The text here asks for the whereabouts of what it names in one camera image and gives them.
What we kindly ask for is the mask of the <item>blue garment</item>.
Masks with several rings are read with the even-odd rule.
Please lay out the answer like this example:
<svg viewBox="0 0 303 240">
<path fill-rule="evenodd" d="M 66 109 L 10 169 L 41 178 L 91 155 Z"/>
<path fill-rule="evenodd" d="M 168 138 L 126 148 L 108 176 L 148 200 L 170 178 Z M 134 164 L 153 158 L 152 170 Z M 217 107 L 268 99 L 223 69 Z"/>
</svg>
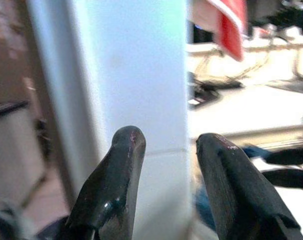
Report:
<svg viewBox="0 0 303 240">
<path fill-rule="evenodd" d="M 194 195 L 194 204 L 200 220 L 211 230 L 216 232 L 216 225 L 210 207 L 209 198 L 204 186 L 198 188 Z"/>
</svg>

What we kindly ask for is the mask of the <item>white washing machine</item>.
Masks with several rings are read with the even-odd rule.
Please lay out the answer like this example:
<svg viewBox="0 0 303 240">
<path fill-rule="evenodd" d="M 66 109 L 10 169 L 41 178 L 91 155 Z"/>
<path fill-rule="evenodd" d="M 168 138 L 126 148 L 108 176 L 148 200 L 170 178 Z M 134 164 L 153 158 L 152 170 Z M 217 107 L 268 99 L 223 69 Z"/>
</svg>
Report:
<svg viewBox="0 0 303 240">
<path fill-rule="evenodd" d="M 26 0 L 69 206 L 121 127 L 146 154 L 133 240 L 188 240 L 185 0 Z"/>
</svg>

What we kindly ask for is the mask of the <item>black garment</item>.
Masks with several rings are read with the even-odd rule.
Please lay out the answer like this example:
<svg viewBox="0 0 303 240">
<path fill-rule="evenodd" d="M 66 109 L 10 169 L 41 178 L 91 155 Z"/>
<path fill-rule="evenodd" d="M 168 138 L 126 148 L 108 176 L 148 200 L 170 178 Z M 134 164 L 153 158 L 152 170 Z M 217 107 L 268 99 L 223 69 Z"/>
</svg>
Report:
<svg viewBox="0 0 303 240">
<path fill-rule="evenodd" d="M 268 151 L 255 145 L 242 148 L 249 158 L 260 157 L 265 163 L 281 166 L 303 165 L 303 147 Z M 274 186 L 303 189 L 303 169 L 276 169 L 264 171 L 263 176 Z"/>
</svg>

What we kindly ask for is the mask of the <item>red and white cloth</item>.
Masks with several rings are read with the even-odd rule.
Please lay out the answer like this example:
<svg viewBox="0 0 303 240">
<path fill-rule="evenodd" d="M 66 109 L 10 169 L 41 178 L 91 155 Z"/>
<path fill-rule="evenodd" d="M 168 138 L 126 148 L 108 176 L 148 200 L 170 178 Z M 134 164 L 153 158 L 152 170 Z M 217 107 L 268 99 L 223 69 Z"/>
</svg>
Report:
<svg viewBox="0 0 303 240">
<path fill-rule="evenodd" d="M 213 41 L 234 60 L 241 62 L 244 59 L 246 0 L 189 0 L 187 19 L 202 30 L 213 33 Z"/>
</svg>

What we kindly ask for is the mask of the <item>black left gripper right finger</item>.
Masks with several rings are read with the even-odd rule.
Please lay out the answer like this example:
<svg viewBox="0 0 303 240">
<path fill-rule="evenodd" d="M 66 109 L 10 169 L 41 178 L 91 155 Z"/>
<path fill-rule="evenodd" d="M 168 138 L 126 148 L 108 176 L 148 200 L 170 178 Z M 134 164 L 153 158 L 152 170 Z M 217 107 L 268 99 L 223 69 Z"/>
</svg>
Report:
<svg viewBox="0 0 303 240">
<path fill-rule="evenodd" d="M 196 155 L 219 240 L 303 240 L 281 196 L 240 147 L 203 133 Z"/>
</svg>

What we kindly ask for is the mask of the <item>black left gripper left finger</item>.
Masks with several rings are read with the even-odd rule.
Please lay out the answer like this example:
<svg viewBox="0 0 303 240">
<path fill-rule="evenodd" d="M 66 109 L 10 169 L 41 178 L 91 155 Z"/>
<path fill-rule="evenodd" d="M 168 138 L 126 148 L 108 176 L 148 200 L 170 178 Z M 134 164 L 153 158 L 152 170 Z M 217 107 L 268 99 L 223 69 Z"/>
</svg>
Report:
<svg viewBox="0 0 303 240">
<path fill-rule="evenodd" d="M 118 129 L 110 149 L 84 182 L 58 240 L 132 240 L 146 151 L 142 131 Z"/>
</svg>

